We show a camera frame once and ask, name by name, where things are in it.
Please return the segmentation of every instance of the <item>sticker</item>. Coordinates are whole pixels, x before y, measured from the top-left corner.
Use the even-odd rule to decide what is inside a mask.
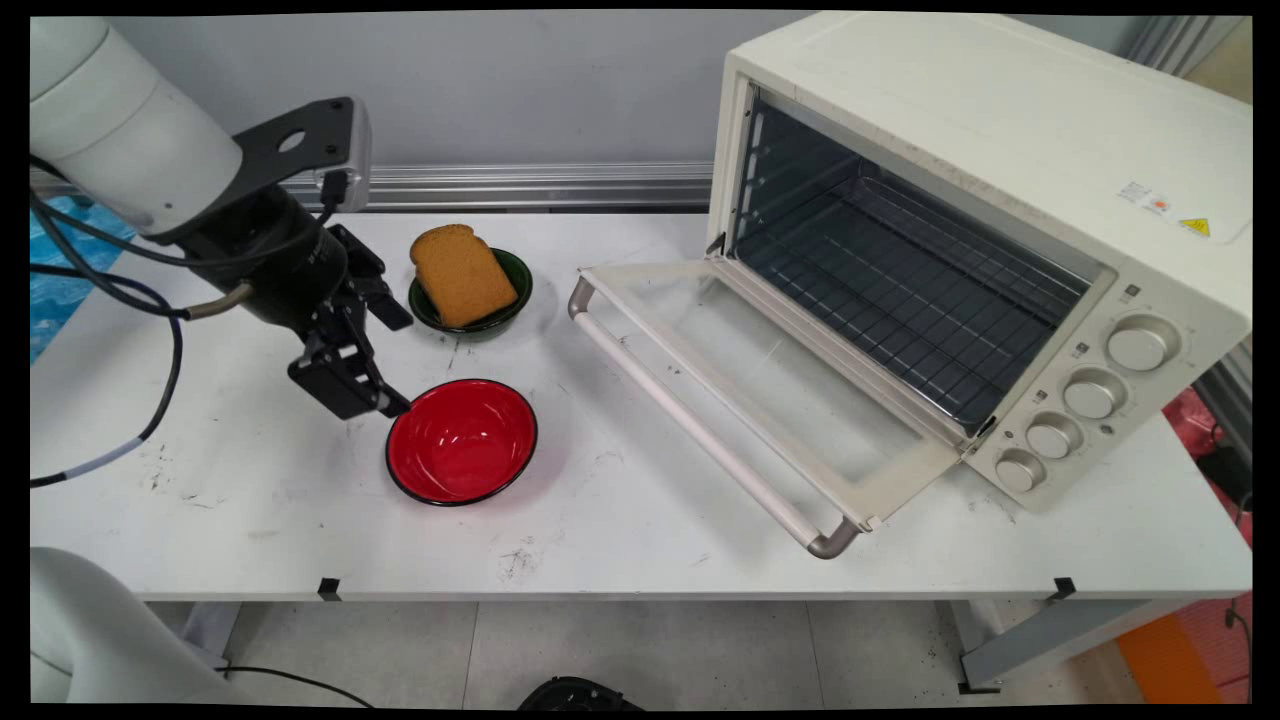
[[[1146,200],[1142,201],[1142,206],[1157,215],[1167,215],[1170,204],[1169,199],[1164,195],[1151,193]]]
[[[1129,202],[1137,202],[1143,197],[1151,195],[1149,187],[1143,187],[1135,182],[1132,182],[1120,191],[1120,197],[1124,197]]]
[[[1189,220],[1179,220],[1178,224],[1184,228],[1189,228],[1199,236],[1208,237],[1208,218],[1192,218]]]

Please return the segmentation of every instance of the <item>bowl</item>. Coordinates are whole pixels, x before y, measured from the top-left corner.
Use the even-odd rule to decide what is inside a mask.
[[[502,272],[507,274],[507,279],[516,288],[515,302],[474,323],[462,325],[461,328],[451,328],[440,323],[440,311],[435,309],[430,296],[426,295],[426,291],[422,290],[421,283],[417,282],[417,277],[415,275],[413,282],[408,286],[408,307],[412,310],[413,316],[431,329],[457,336],[471,336],[472,340],[495,336],[498,334],[498,328],[506,329],[507,323],[524,310],[529,302],[529,296],[534,292],[534,275],[520,258],[497,247],[490,247],[489,250],[493,250],[494,259],[498,260]]]
[[[419,502],[470,505],[513,483],[536,446],[538,418],[522,395],[494,380],[453,380],[392,423],[387,470]]]

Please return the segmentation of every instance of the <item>oven handle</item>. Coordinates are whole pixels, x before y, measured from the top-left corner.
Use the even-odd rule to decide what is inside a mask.
[[[787,502],[773,487],[769,486],[755,470],[742,462],[733,452],[724,446],[705,424],[689,409],[687,405],[680,401],[675,395],[667,389],[667,386],[654,377],[648,368],[640,364],[639,360],[631,351],[622,345],[618,338],[613,337],[609,331],[604,329],[590,313],[586,311],[586,304],[591,300],[595,293],[595,287],[585,278],[579,277],[577,287],[573,288],[573,295],[568,299],[568,314],[570,318],[590,337],[600,350],[605,352],[614,363],[618,364],[631,379],[640,384],[640,387],[653,397],[663,410],[681,428],[685,429],[690,436],[698,441],[698,445],[705,450],[712,459],[714,459],[721,468],[724,468],[728,474],[737,480],[737,484],[742,486],[742,489],[748,492],[756,502],[760,503],[764,510],[778,521],[791,537],[796,539],[800,544],[805,547],[814,557],[820,557],[823,560],[829,560],[836,557],[861,532],[856,524],[849,518],[841,518],[840,525],[829,534],[822,534],[813,523],[809,521],[795,505]]]

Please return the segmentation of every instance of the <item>oven door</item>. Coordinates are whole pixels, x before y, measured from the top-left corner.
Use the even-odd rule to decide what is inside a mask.
[[[582,270],[568,310],[800,544],[835,557],[956,464],[964,438],[932,423],[896,379],[824,337],[824,328],[753,277],[731,259],[591,268]],[[657,359],[641,361],[620,340],[630,328],[607,328],[599,305],[588,311],[596,291],[616,323],[634,324],[660,348]],[[677,383],[668,380],[680,368],[838,509],[833,532],[823,534],[762,477],[740,438],[726,442],[672,389]]]

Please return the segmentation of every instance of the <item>red bowl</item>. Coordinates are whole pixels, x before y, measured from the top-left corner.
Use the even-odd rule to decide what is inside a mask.
[[[387,469],[429,505],[470,505],[502,492],[529,465],[538,419],[509,387],[453,380],[417,396],[387,436]]]

